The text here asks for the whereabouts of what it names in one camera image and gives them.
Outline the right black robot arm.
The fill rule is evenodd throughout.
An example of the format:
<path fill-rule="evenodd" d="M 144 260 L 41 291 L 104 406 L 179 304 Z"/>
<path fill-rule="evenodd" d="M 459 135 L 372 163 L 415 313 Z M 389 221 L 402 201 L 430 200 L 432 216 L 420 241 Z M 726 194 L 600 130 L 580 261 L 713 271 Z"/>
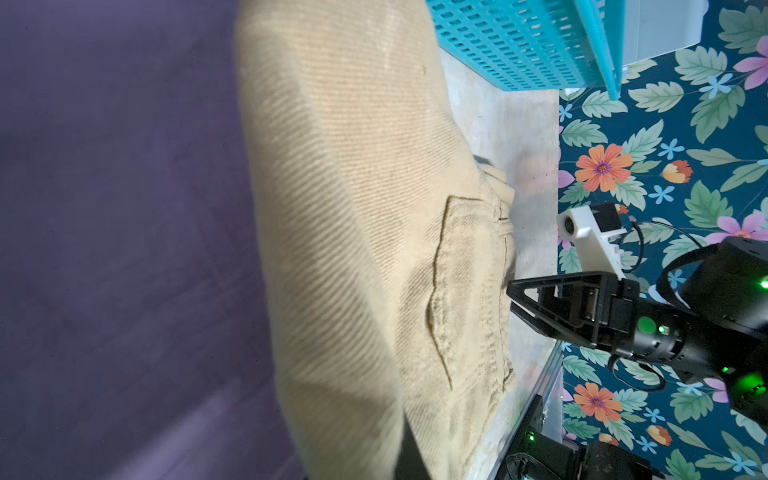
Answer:
<path fill-rule="evenodd" d="M 731 407 L 767 425 L 767 244 L 728 237 L 668 265 L 696 268 L 681 289 L 666 275 L 659 300 L 637 281 L 586 272 L 516 280 L 511 310 L 537 333 L 627 359 L 672 368 L 681 381 L 718 378 Z"/>

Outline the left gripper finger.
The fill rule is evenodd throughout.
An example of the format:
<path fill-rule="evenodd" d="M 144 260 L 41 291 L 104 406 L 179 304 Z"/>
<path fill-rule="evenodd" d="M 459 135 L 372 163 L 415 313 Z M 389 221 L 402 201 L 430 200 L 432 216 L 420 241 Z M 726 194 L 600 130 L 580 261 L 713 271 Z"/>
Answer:
<path fill-rule="evenodd" d="M 582 347 L 596 347 L 600 274 L 566 274 L 508 283 L 510 310 L 534 331 Z"/>

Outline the beige corduroy pants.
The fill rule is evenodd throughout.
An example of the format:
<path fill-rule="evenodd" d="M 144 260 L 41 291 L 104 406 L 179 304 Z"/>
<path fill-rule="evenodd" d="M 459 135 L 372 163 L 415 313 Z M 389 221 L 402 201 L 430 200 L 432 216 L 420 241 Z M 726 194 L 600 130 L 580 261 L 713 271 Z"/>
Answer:
<path fill-rule="evenodd" d="M 312 479 L 462 479 L 512 385 L 504 174 L 422 1 L 244 1 L 239 106 L 281 410 Z"/>

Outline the purple pants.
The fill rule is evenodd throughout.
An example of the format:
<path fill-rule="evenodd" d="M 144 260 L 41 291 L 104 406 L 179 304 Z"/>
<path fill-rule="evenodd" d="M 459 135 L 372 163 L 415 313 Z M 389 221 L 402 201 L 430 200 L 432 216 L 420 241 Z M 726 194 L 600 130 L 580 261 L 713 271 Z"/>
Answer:
<path fill-rule="evenodd" d="M 234 1 L 1 5 L 1 475 L 300 479 Z"/>

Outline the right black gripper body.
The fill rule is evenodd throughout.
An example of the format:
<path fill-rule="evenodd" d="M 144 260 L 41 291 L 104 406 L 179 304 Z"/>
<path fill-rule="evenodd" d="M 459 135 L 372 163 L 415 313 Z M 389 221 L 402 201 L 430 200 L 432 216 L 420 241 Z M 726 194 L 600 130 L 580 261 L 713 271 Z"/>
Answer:
<path fill-rule="evenodd" d="M 619 358 L 665 363 L 683 353 L 684 319 L 640 296 L 639 283 L 614 274 L 568 274 L 554 288 L 558 321 L 587 345 Z"/>

